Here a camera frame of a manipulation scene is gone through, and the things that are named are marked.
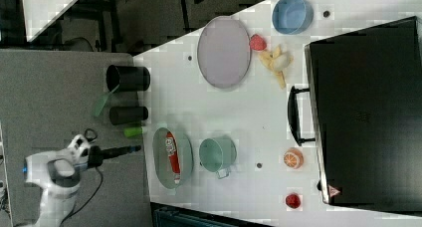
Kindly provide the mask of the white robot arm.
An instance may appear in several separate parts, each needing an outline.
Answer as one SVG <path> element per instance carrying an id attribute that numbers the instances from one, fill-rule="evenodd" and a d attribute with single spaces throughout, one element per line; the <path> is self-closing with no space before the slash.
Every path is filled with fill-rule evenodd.
<path id="1" fill-rule="evenodd" d="M 66 148 L 24 159 L 25 183 L 41 188 L 38 219 L 25 227 L 60 227 L 75 213 L 83 171 L 98 168 L 106 159 L 141 150 L 140 145 L 100 149 L 95 140 L 78 134 Z"/>

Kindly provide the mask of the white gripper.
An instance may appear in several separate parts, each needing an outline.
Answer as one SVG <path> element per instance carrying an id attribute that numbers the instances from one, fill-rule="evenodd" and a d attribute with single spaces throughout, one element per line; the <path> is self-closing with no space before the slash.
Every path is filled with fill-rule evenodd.
<path id="1" fill-rule="evenodd" d="M 91 148 L 88 140 L 82 134 L 78 134 L 72 139 L 68 150 L 71 153 L 74 167 L 87 169 L 101 166 L 106 159 L 140 151 L 141 146 L 123 146 L 109 149 L 100 149 L 98 146 L 93 146 Z"/>

